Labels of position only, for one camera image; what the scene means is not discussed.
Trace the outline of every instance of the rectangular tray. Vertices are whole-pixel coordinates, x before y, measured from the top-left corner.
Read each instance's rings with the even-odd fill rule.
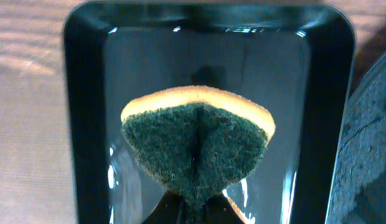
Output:
[[[328,6],[78,6],[64,50],[79,223],[150,214],[163,191],[130,162],[121,110],[133,98],[199,84],[242,95],[275,119],[264,160],[226,189],[250,222],[324,223],[354,42],[347,19]],[[129,163],[138,212],[120,202]]]

